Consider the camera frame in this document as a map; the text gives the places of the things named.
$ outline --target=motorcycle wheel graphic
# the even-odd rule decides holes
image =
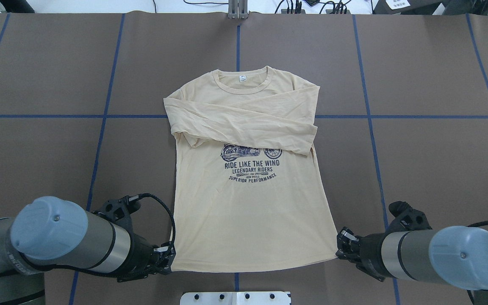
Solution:
[[[281,149],[279,149],[279,148],[265,148],[265,155],[271,159],[277,159],[281,156]]]
[[[225,145],[221,151],[221,158],[226,162],[236,160],[236,157],[230,157],[229,154],[235,149],[235,145]]]

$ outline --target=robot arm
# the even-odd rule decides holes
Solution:
[[[488,305],[488,231],[432,230],[424,213],[406,202],[392,203],[389,211],[395,220],[385,233],[360,237],[344,227],[337,236],[338,258],[381,282],[393,277],[474,290],[475,304]]]
[[[172,222],[172,239],[161,247],[133,233],[130,214],[153,197]],[[89,213],[70,201],[41,197],[15,219],[0,219],[0,303],[44,304],[42,272],[72,269],[118,282],[169,274],[175,256],[174,219],[151,194],[107,201]]]

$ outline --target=crew neckline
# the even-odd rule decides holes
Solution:
[[[265,80],[253,88],[237,89],[237,88],[229,87],[219,80],[220,75],[224,75],[224,76],[260,75],[260,74],[265,73],[265,72],[267,73],[267,77],[265,78]],[[216,85],[218,85],[218,87],[220,89],[222,89],[223,91],[229,92],[232,94],[253,94],[253,93],[258,93],[258,92],[262,91],[271,83],[272,75],[274,73],[274,69],[269,67],[269,66],[265,66],[264,68],[261,68],[258,70],[237,71],[237,72],[226,72],[226,71],[221,71],[221,70],[217,69],[217,70],[212,71],[211,73],[212,73],[212,76],[216,82]]]

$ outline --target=white mounting plate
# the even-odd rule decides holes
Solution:
[[[291,305],[291,293],[289,291],[184,293],[180,298],[180,305]]]

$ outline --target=motorcycle graphic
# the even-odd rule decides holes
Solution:
[[[226,162],[231,162],[240,157],[256,157],[261,153],[261,148],[224,144],[221,150],[221,158]],[[265,148],[265,155],[271,159],[281,156],[281,149]]]

